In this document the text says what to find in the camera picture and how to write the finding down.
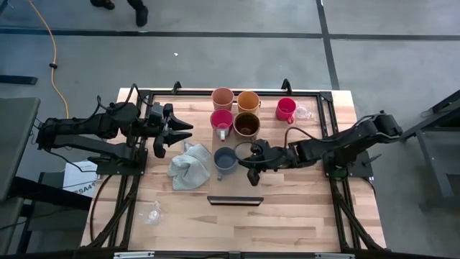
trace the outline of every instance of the gray cloth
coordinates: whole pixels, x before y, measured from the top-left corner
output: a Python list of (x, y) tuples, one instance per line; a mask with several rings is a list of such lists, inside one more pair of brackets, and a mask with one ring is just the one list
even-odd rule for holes
[(185, 152), (171, 160), (167, 175), (172, 176), (174, 190), (192, 190), (205, 183), (211, 172), (209, 163), (211, 154), (202, 144), (185, 143)]

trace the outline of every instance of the wooden tabletop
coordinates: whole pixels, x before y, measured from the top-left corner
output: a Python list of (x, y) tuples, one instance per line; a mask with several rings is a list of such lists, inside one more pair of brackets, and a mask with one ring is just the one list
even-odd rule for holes
[[(124, 101), (129, 89), (120, 89), (118, 101)], [(357, 120), (350, 91), (332, 91), (339, 130), (345, 130)], [(311, 110), (310, 119), (296, 119), (297, 126), (321, 138), (316, 100), (293, 98), (299, 105)], [(275, 119), (279, 97), (261, 97), (259, 111), (261, 130), (258, 138), (269, 140), (271, 146), (282, 145), (285, 122)], [(210, 96), (157, 96), (161, 104), (172, 103), (175, 116), (194, 125), (192, 144), (204, 144), (212, 150), (213, 131), (209, 116), (213, 111)], [(290, 142), (307, 139), (300, 132), (291, 131)], [(112, 143), (124, 142), (119, 134)], [(149, 158), (139, 193), (129, 242), (130, 250), (182, 251), (244, 251), (244, 252), (338, 252), (334, 208), (328, 180), (323, 176), (322, 164), (302, 169), (281, 170), (261, 175), (260, 206), (211, 206), (206, 197), (211, 190), (208, 181), (193, 191), (174, 191), (172, 179), (166, 173), (171, 158), (181, 154), (183, 145), (167, 148), (166, 157), (156, 158), (152, 151), (153, 139), (147, 141)], [(114, 176), (101, 192), (94, 214), (96, 235), (114, 213), (120, 177)], [(357, 218), (381, 246), (385, 246), (382, 226), (374, 193), (360, 178), (350, 178), (350, 189)], [(145, 217), (159, 201), (162, 219), (157, 225), (145, 224)], [(118, 242), (124, 228), (121, 219)], [(351, 244), (348, 220), (344, 220), (347, 240)], [(89, 220), (81, 245), (90, 242)]]

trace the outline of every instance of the gray floor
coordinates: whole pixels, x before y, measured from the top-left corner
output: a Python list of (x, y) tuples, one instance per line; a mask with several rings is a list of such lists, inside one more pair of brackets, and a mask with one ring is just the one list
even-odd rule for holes
[[(42, 28), (26, 1), (10, 0), (0, 27)], [(55, 29), (136, 30), (125, 1), (116, 9), (93, 8), (88, 1), (36, 0)], [(321, 32), (314, 0), (155, 0), (147, 31)], [(324, 0), (331, 33), (458, 35), (454, 0)], [(0, 73), (37, 76), (36, 86), (0, 86), (0, 97), (41, 98), (38, 118), (64, 117), (50, 85), (52, 45), (48, 36), (1, 35)], [(57, 41), (56, 83), (74, 117), (88, 116), (100, 94), (113, 101), (118, 89), (140, 87), (331, 89), (322, 40), (180, 37), (74, 37)], [(460, 42), (333, 40), (340, 88), (351, 90), (358, 116), (384, 109), (407, 129), (419, 114), (459, 89)], [(87, 154), (60, 150), (71, 160)], [(460, 255), (460, 214), (422, 213), (418, 204), (434, 195), (415, 140), (378, 145), (372, 154), (377, 203), (388, 248), (407, 253)], [(28, 146), (21, 176), (60, 171), (64, 162)]]

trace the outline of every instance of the brown mug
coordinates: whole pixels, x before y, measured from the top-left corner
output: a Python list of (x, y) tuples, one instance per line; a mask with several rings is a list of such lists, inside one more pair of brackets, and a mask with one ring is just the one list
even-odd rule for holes
[(238, 95), (238, 112), (257, 113), (259, 110), (260, 99), (253, 91), (243, 91)]
[(231, 111), (231, 106), (233, 105), (233, 99), (235, 95), (233, 91), (228, 88), (218, 88), (213, 91), (211, 98), (213, 99), (214, 110), (217, 109), (227, 109)]
[(233, 122), (236, 135), (254, 139), (260, 130), (260, 119), (252, 112), (240, 112)]

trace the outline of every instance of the shoe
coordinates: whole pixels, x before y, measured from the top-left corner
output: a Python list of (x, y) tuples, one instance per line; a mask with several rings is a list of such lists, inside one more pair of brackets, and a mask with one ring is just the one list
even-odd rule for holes
[(107, 10), (113, 10), (115, 8), (115, 4), (110, 0), (90, 0), (90, 2), (95, 7), (103, 7)]
[(147, 24), (147, 16), (149, 15), (149, 9), (144, 8), (136, 10), (136, 24), (138, 27), (143, 27)]

